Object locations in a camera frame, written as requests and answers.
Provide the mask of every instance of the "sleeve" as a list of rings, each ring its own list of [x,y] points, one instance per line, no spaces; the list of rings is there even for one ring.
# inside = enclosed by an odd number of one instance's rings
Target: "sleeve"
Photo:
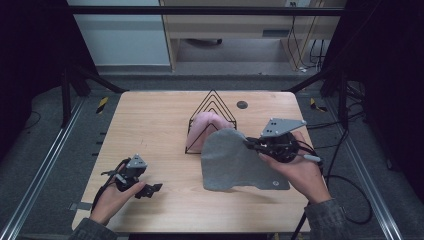
[[[313,240],[352,239],[343,209],[335,199],[305,208]]]
[[[75,228],[69,240],[115,240],[116,233],[88,218],[84,218]]]

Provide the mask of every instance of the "aluminum rail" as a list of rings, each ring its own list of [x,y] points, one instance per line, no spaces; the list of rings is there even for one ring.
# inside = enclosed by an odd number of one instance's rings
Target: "aluminum rail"
[[[331,114],[334,119],[338,119],[336,114],[336,106],[335,103],[331,100],[325,99],[326,105],[329,107]],[[342,133],[343,129],[338,124],[339,132]],[[364,161],[361,158],[358,150],[353,143],[352,138],[349,135],[346,138],[346,146],[348,150],[348,154],[351,156],[352,164],[355,169],[356,174],[358,175],[358,179],[364,188],[364,192],[367,194],[368,199],[371,202],[372,209],[374,210],[375,217],[380,223],[380,227],[388,240],[402,240],[402,234],[399,231],[399,228],[393,219],[389,208],[387,207],[383,197],[378,191],[377,186],[374,183],[374,180],[371,178]]]
[[[14,240],[18,237],[19,231],[21,230],[26,218],[28,217],[28,214],[30,213],[35,201],[37,200],[37,197],[40,194],[44,183],[50,174],[50,171],[52,170],[72,128],[74,127],[76,119],[81,112],[84,101],[84,98],[78,98],[78,101],[72,111],[72,118],[69,120],[68,124],[59,131],[55,141],[47,153],[47,156],[44,158],[43,163],[32,180],[31,185],[28,187],[28,190],[26,191],[12,217],[3,228],[0,234],[0,239]]]

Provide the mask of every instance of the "floor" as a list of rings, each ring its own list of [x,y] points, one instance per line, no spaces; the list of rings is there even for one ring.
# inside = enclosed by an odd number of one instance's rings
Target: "floor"
[[[312,50],[312,55],[316,55],[317,49]],[[306,72],[293,71],[279,40],[224,39],[221,45],[215,41],[184,40],[174,71],[147,71],[144,75],[108,75],[105,78],[123,88],[142,91],[281,91],[316,73],[318,65],[309,60],[316,61],[317,58],[308,58],[306,56],[305,65],[311,67]],[[75,212],[71,205],[80,200],[119,102],[119,95],[95,82],[89,84],[92,88],[89,97],[72,94],[73,105],[81,104],[82,107],[75,127],[68,133],[63,133],[60,128],[60,89],[37,96],[33,101],[34,114],[26,129],[1,162],[0,226],[5,228],[7,224],[16,223],[14,226],[20,230],[15,236],[18,239],[66,239],[72,231],[69,226]],[[334,145],[341,139],[343,129],[339,125],[318,128],[322,123],[334,122],[337,109],[336,98],[320,96],[321,84],[308,86],[296,97],[308,125],[316,126],[309,130],[314,146],[329,161],[335,154]],[[360,85],[355,84],[352,86],[360,89]],[[104,96],[109,97],[108,104],[101,115],[95,114]],[[327,108],[327,111],[312,109],[312,98],[318,108]],[[349,99],[352,114],[361,111],[360,104],[354,101]],[[348,177],[365,191],[374,209],[367,224],[351,224],[354,236],[356,239],[424,239],[423,205],[402,173],[387,170],[384,154],[372,130],[362,120],[362,115],[351,119],[348,138],[334,165],[334,173]],[[51,153],[52,144],[61,134],[66,140],[60,153]],[[46,164],[47,156],[53,158],[53,164]],[[42,168],[46,170],[45,176],[39,175]],[[331,181],[330,191],[343,202],[348,216],[364,219],[368,208],[361,192],[338,179]],[[32,185],[34,182],[40,189],[28,191],[37,187]],[[28,193],[35,197],[27,197],[25,194]],[[20,215],[25,221],[11,221],[13,214]],[[280,234],[280,239],[289,239],[288,234]]]

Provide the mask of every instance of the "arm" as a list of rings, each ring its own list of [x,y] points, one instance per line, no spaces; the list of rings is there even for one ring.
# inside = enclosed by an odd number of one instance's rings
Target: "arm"
[[[293,135],[297,140],[305,141],[300,132],[293,132]],[[307,152],[299,150],[298,154],[304,155]],[[283,174],[311,203],[305,208],[311,227],[311,239],[350,239],[345,215],[328,192],[316,162],[301,156],[290,163],[280,163],[264,154],[259,154],[259,157]]]
[[[106,228],[109,220],[124,206],[136,193],[143,189],[145,183],[138,182],[125,192],[109,185],[100,196],[96,207],[89,218],[84,218],[75,228],[70,240],[109,240],[117,239],[117,235]]]

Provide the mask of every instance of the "wall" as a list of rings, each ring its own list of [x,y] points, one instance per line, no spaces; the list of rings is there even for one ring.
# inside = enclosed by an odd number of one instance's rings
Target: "wall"
[[[158,6],[157,0],[68,0],[90,6]],[[100,74],[170,69],[161,16],[74,15]]]

